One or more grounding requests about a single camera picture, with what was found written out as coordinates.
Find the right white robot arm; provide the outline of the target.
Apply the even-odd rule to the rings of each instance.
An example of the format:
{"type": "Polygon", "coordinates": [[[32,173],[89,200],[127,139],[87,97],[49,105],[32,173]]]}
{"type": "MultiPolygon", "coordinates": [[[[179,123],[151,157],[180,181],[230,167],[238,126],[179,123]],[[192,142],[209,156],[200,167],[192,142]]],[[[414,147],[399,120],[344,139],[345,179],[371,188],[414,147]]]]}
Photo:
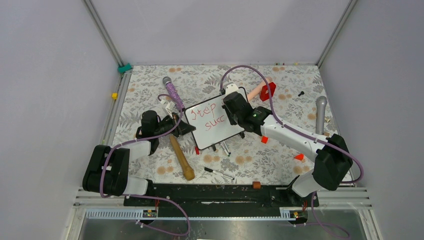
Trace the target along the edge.
{"type": "Polygon", "coordinates": [[[246,132],[265,136],[297,150],[314,163],[312,170],[297,176],[289,185],[287,201],[301,205],[307,196],[321,189],[335,191],[353,165],[344,139],[337,134],[331,137],[309,132],[274,116],[262,106],[252,108],[238,92],[223,98],[223,108],[232,125],[246,132]]]}

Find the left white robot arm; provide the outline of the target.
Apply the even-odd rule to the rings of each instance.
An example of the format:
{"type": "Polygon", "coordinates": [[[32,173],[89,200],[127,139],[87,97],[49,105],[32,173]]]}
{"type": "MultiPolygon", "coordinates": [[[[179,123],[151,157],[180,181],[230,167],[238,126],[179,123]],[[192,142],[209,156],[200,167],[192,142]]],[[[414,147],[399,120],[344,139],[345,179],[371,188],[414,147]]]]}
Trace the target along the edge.
{"type": "Polygon", "coordinates": [[[141,125],[136,130],[134,140],[115,147],[100,144],[94,148],[82,180],[83,190],[105,196],[136,195],[142,205],[152,204],[155,192],[148,187],[149,181],[131,177],[129,163],[153,155],[161,137],[172,135],[178,138],[195,129],[176,112],[160,118],[154,110],[145,111],[141,115],[141,125]]]}

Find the white whiteboard black frame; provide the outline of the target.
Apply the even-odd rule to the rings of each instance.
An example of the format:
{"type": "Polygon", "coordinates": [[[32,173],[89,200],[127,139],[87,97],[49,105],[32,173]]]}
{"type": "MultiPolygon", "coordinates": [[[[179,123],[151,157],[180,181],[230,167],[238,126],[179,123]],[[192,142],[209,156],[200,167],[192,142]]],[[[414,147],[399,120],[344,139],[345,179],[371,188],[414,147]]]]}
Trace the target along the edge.
{"type": "Polygon", "coordinates": [[[191,133],[199,150],[205,150],[244,131],[239,125],[230,123],[224,109],[225,96],[212,97],[184,111],[187,123],[195,127],[191,133]]]}

